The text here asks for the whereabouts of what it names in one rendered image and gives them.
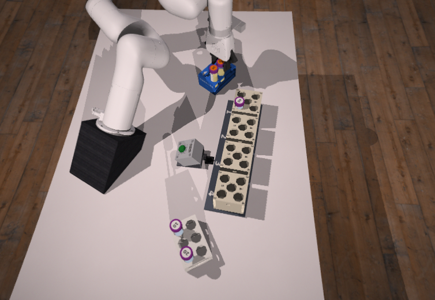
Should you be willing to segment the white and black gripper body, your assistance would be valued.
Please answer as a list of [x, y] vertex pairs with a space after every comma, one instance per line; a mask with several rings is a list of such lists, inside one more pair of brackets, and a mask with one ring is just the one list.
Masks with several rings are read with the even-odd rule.
[[230, 58], [230, 51], [235, 52], [235, 43], [233, 32], [225, 37], [213, 36], [209, 31], [209, 26], [206, 34], [206, 49], [219, 59], [228, 61]]

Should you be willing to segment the blue tube rack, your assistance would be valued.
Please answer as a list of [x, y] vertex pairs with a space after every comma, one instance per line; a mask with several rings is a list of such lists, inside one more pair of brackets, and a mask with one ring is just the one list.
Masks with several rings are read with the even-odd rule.
[[[202, 72], [198, 74], [198, 80], [202, 87], [210, 91], [212, 94], [216, 95], [222, 88], [224, 88], [234, 77], [236, 73], [236, 66], [232, 63], [230, 64], [230, 69], [225, 72], [223, 76], [218, 75], [217, 82], [212, 82], [209, 72], [209, 67], [212, 65], [209, 64]], [[204, 75], [203, 73], [206, 72]], [[206, 77], [207, 76], [207, 77]], [[222, 82], [221, 80], [225, 78]], [[217, 87], [215, 85], [218, 84]]]

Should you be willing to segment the beige bucket adapter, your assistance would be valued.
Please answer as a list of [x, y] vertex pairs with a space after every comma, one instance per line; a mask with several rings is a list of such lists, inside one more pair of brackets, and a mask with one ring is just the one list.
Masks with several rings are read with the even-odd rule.
[[250, 175], [254, 145], [225, 141], [220, 171]]
[[226, 140], [254, 145], [258, 117], [231, 113]]
[[245, 100], [245, 104], [243, 105], [242, 109], [235, 108], [235, 103], [234, 103], [235, 98], [234, 98], [232, 113], [259, 117], [262, 95], [263, 95], [262, 92], [237, 88], [235, 92], [235, 98], [243, 97]]
[[249, 175], [220, 171], [213, 195], [213, 208], [243, 214]]

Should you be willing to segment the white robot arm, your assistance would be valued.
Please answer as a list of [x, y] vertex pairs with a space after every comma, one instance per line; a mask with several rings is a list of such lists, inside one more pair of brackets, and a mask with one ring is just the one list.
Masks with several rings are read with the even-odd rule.
[[[233, 16], [233, 0], [158, 0], [172, 15], [193, 20], [208, 6], [209, 31], [225, 37], [246, 23]], [[131, 136], [144, 85], [143, 68], [161, 69], [170, 60], [164, 40], [144, 20], [120, 12], [113, 0], [88, 0], [86, 10], [104, 34], [117, 44], [116, 63], [105, 110], [93, 107], [96, 126], [115, 136]]]

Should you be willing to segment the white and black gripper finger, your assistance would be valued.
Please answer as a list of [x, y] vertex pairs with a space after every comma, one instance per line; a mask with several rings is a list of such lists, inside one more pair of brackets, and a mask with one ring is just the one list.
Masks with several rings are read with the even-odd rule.
[[225, 61], [223, 64], [223, 71], [226, 72], [227, 70], [230, 69], [230, 64], [231, 63], [236, 63], [238, 60], [233, 52], [233, 50], [230, 51], [231, 55], [228, 61]]
[[211, 53], [210, 53], [210, 55], [212, 56], [212, 64], [214, 65], [216, 63], [217, 59], [219, 59], [219, 58]]

